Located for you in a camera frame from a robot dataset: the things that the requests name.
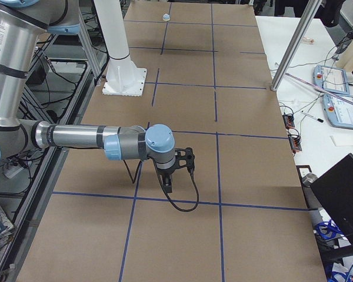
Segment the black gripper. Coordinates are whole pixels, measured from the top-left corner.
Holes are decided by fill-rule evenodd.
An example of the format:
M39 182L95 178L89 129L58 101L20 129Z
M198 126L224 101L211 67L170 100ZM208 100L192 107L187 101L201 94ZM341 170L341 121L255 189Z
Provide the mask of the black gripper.
M161 187L165 193L172 193L172 174L176 168L170 167L168 169L161 169L156 166L157 175L160 177Z

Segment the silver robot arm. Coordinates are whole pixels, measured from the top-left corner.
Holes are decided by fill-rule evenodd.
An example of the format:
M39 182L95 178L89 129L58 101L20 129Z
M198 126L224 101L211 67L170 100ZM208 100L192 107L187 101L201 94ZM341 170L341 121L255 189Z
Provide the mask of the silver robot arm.
M79 19L78 1L0 1L0 160L33 148L97 148L111 160L152 159L161 188L170 193L177 154L165 125L144 129L18 119L38 36L77 34Z

